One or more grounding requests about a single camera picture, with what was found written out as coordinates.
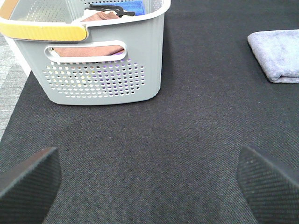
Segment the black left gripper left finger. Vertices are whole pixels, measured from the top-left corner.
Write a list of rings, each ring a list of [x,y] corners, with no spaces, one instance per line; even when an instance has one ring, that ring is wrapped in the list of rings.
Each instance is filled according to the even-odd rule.
[[[59,151],[48,147],[0,176],[0,222],[41,224],[61,184]]]

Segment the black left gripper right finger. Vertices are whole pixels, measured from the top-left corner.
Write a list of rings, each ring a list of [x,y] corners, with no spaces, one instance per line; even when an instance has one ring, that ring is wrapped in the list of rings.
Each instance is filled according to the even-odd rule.
[[[238,185],[260,224],[299,222],[299,172],[252,146],[240,150]]]

